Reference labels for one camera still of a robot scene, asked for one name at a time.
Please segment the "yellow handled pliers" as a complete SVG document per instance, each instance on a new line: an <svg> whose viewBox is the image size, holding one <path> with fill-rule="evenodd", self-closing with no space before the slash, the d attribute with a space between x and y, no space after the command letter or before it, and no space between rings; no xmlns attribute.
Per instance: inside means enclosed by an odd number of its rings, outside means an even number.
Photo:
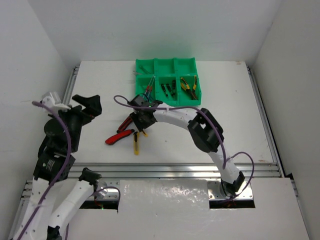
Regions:
<svg viewBox="0 0 320 240"><path fill-rule="evenodd" d="M180 78L180 86L187 94L191 95L191 88L183 77Z"/></svg>

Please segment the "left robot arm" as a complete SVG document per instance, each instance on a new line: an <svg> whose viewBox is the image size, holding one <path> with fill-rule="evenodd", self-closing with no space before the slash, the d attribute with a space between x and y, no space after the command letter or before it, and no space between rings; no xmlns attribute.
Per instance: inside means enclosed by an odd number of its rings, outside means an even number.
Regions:
<svg viewBox="0 0 320 240"><path fill-rule="evenodd" d="M75 163L83 126L102 114L99 95L72 97L77 106L63 104L50 92L34 106L48 112L45 138L37 154L28 205L13 239L62 240L67 237L71 219L82 204L94 194L101 175L85 167L66 199L54 208L58 194Z"/></svg>

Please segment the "black green precision screwdriver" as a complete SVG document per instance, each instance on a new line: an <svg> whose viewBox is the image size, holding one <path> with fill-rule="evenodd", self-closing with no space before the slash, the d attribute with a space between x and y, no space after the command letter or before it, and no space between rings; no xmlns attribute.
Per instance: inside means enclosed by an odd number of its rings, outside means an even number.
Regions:
<svg viewBox="0 0 320 240"><path fill-rule="evenodd" d="M174 97L174 92L173 92L173 90L172 90L172 88L171 88L171 86L170 86L170 84L166 84L166 87L167 87L167 89L168 89L168 91L169 91L169 93L170 93L170 95L172 96L172 97Z"/></svg>

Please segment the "black red utility knife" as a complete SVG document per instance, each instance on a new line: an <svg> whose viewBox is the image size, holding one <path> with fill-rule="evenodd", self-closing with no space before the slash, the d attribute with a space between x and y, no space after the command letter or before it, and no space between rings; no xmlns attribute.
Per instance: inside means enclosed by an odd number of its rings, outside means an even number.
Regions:
<svg viewBox="0 0 320 240"><path fill-rule="evenodd" d="M117 133L121 133L123 131L125 131L128 126L133 122L132 118L130 116L128 116L123 122L122 124L118 127L117 129Z"/></svg>

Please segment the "large yellow box cutter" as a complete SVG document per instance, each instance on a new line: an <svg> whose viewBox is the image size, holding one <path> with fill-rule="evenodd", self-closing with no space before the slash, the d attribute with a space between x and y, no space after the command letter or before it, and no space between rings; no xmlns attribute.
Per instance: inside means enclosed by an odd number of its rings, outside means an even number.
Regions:
<svg viewBox="0 0 320 240"><path fill-rule="evenodd" d="M139 155L139 136L140 133L135 131L133 133L133 153L138 156Z"/></svg>

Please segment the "small silver wrench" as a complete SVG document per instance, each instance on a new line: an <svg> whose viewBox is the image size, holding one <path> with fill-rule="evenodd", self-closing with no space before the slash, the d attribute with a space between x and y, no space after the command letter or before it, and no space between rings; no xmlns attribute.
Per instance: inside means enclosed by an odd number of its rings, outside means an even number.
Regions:
<svg viewBox="0 0 320 240"><path fill-rule="evenodd" d="M148 75L150 75L151 73L148 71L148 70L146 70L142 65L139 67L145 74L148 74Z"/></svg>

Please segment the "long silver wrench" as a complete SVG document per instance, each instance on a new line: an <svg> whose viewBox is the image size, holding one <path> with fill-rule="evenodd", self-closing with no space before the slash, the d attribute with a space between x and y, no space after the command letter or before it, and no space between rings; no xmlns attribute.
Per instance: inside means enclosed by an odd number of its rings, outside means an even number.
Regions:
<svg viewBox="0 0 320 240"><path fill-rule="evenodd" d="M141 72L137 72L137 71L135 71L135 70L133 71L133 74L136 75L136 76L137 76L137 75L146 75L144 72L141 73Z"/></svg>

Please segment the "yellow needle nose pliers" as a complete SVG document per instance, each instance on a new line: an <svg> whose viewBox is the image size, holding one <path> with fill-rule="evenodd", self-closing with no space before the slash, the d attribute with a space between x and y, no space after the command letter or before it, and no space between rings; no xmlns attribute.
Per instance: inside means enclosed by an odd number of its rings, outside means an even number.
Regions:
<svg viewBox="0 0 320 240"><path fill-rule="evenodd" d="M192 97L193 97L194 100L198 100L198 96L196 94L197 86L198 86L198 78L197 78L196 75L194 75L194 83L193 83L193 87L192 87L192 90L191 90L191 94L192 94Z"/></svg>

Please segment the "blue screwdriver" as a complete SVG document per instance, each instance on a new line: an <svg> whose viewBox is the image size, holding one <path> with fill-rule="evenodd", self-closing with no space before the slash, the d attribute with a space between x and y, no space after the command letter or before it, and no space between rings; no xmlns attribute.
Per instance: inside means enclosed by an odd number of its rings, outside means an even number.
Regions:
<svg viewBox="0 0 320 240"><path fill-rule="evenodd" d="M147 97L149 97L151 92L152 92L154 80L155 80L155 76L153 75L151 77L151 79L150 79L150 81L149 81L149 83L148 83L148 85L146 87L145 93L144 93Z"/></svg>
<svg viewBox="0 0 320 240"><path fill-rule="evenodd" d="M148 85L147 96L148 96L149 99L152 98L153 84L154 84L155 78L156 77L153 75L152 79L150 80L150 83Z"/></svg>

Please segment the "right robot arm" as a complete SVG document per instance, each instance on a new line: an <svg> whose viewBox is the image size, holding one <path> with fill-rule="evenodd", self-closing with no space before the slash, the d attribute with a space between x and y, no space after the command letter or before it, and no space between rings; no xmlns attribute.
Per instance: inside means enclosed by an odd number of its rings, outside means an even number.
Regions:
<svg viewBox="0 0 320 240"><path fill-rule="evenodd" d="M160 100L147 101L140 95L129 101L128 105L134 109L130 117L140 132L154 123L168 123L187 130L195 146L207 153L217 166L225 194L236 195L245 176L227 159L223 129L208 109L173 107Z"/></svg>

